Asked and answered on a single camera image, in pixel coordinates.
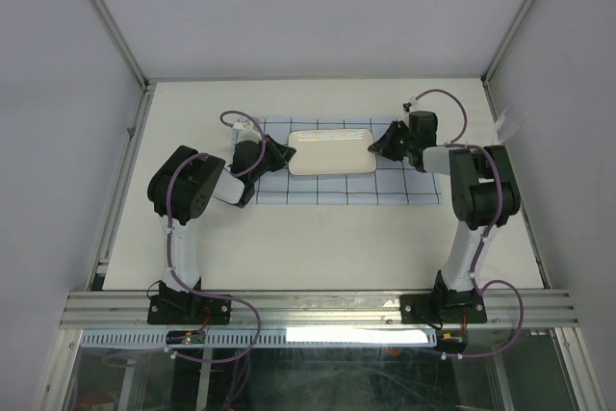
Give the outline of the white rectangular plate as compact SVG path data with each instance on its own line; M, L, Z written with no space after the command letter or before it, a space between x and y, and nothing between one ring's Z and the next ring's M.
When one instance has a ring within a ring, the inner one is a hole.
M374 173L372 143L372 133L362 128L295 131L288 139L295 150L288 169L294 176Z

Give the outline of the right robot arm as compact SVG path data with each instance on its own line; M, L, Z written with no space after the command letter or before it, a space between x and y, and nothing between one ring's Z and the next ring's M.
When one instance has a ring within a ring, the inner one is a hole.
M449 178L458 225L449 258L437 273L430 309L438 320L453 321L480 294L480 267L497 232L518 214L521 195L504 146L439 145L437 129L435 114L412 112L406 120L392 122L369 151Z

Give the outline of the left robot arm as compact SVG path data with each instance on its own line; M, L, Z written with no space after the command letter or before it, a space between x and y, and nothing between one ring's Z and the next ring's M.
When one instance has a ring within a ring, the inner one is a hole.
M256 184L267 173L286 167L296 150L266 135L261 141L236 143L230 166L217 156L181 145L153 175L147 198L165 233L165 288L174 291L167 309L180 322L201 312L201 299L192 294L200 282L197 228L212 198L239 208L247 205Z

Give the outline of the blue checkered cloth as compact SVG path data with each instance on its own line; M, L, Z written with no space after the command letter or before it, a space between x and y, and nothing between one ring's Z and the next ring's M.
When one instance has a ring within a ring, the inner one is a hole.
M264 132L285 143L294 131L359 128L378 139L393 118L341 116L259 116ZM442 185L434 174L417 172L404 160L376 158L373 173L296 176L286 168L261 177L252 204L260 205L431 205L445 202Z

